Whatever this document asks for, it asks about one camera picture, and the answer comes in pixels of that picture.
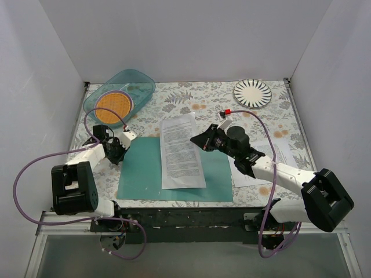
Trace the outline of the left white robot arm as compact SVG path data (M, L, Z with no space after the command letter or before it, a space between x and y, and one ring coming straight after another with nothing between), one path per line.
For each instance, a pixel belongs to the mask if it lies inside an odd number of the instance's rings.
M93 170L104 159L115 165L123 161L137 135L124 130L115 137L110 131L106 125L93 126L93 136L84 143L86 149L52 168L52 194L56 214L104 217L104 226L116 232L123 226L123 217L116 213L117 203L99 197Z

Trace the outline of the teal plastic folder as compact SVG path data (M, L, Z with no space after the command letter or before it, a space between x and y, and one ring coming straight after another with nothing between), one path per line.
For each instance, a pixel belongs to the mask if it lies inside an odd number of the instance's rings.
M135 139L122 163L117 198L232 202L231 170L227 155L201 151L200 156L206 188L162 189L160 139Z

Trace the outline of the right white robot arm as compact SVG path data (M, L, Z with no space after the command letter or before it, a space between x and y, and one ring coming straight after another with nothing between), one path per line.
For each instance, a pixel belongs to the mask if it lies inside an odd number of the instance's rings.
M334 172L328 169L313 172L275 163L250 145L242 127L233 126L224 131L212 124L190 141L204 151L218 150L233 158L240 173L276 182L300 197L267 206L269 212L263 214L262 222L269 230L278 229L285 222L308 222L322 231L332 232L354 208L354 201Z

